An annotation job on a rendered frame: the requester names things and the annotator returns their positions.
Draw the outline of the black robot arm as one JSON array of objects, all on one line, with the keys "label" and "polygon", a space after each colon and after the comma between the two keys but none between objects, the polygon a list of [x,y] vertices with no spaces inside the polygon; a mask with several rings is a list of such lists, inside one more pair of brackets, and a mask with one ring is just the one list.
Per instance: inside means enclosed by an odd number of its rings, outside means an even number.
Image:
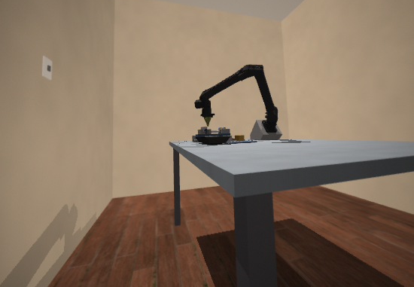
[{"label": "black robot arm", "polygon": [[277,129],[275,126],[278,120],[278,109],[274,106],[274,103],[272,101],[272,97],[266,82],[265,74],[263,72],[263,65],[245,65],[243,68],[241,68],[239,71],[237,71],[230,77],[224,79],[215,86],[207,90],[204,90],[200,95],[199,99],[195,101],[195,107],[202,108],[202,114],[204,114],[204,104],[207,108],[211,107],[211,101],[209,101],[211,97],[221,92],[222,90],[228,88],[229,86],[235,84],[236,82],[243,81],[246,78],[250,78],[252,76],[256,78],[261,96],[263,98],[264,105],[266,107],[266,120],[262,120],[264,129],[267,133],[276,133]]}]

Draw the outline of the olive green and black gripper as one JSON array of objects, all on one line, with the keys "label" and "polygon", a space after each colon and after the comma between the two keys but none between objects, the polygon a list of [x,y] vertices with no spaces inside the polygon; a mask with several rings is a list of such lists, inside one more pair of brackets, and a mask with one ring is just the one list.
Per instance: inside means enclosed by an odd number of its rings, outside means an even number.
[{"label": "olive green and black gripper", "polygon": [[[209,126],[209,122],[211,120],[211,118],[213,118],[213,115],[215,114],[211,114],[211,107],[204,107],[204,114],[201,114],[200,116],[203,116],[205,119],[205,122],[207,124],[207,127]],[[208,123],[207,123],[208,121]]]}]

